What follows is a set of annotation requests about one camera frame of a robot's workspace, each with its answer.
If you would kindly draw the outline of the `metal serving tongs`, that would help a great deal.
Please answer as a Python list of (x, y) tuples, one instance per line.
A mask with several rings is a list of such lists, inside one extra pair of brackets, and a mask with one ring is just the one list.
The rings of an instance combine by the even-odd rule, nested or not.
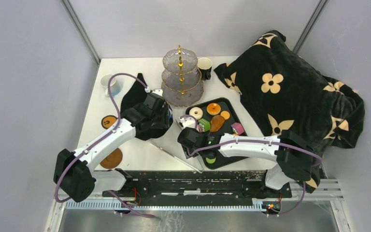
[(197, 158), (189, 158), (186, 155), (187, 149), (184, 151), (181, 144), (177, 142), (179, 133), (182, 130), (180, 121), (181, 120), (179, 118), (175, 119), (171, 127), (163, 136), (155, 139), (150, 139), (149, 142), (160, 150), (169, 154), (176, 160), (180, 161), (187, 167), (193, 169), (198, 173), (202, 173), (203, 166), (201, 165), (199, 160)]

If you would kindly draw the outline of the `three-tier glass cake stand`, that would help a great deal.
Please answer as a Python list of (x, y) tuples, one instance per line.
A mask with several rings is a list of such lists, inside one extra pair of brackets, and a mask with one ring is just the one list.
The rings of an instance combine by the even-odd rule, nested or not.
[(166, 53), (162, 63), (161, 88), (168, 104), (189, 107), (202, 98), (204, 84), (194, 51), (179, 45)]

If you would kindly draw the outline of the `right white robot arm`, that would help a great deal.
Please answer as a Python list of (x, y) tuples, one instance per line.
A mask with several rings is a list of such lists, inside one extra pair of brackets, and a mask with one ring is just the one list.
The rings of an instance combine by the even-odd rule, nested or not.
[(248, 137), (219, 132), (200, 132), (197, 120), (190, 115), (179, 118), (181, 132), (178, 143), (189, 157), (200, 156), (207, 163), (218, 158), (256, 158), (276, 164), (265, 174), (260, 192), (265, 197), (274, 196), (287, 182), (304, 182), (317, 188), (312, 170), (322, 161), (311, 146), (292, 131), (280, 135)]

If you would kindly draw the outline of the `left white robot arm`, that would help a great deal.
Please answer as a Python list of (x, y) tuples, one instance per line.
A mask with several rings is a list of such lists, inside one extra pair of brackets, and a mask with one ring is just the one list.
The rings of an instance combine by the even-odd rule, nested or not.
[(95, 173), (95, 168), (125, 142), (134, 138), (147, 141), (162, 137), (173, 123), (172, 110), (163, 98), (162, 89), (149, 92), (142, 103), (125, 110), (117, 121), (86, 145), (57, 156), (54, 182), (55, 199), (61, 189), (69, 199), (79, 203), (92, 194), (114, 190), (120, 196), (131, 194), (133, 184), (122, 171)]

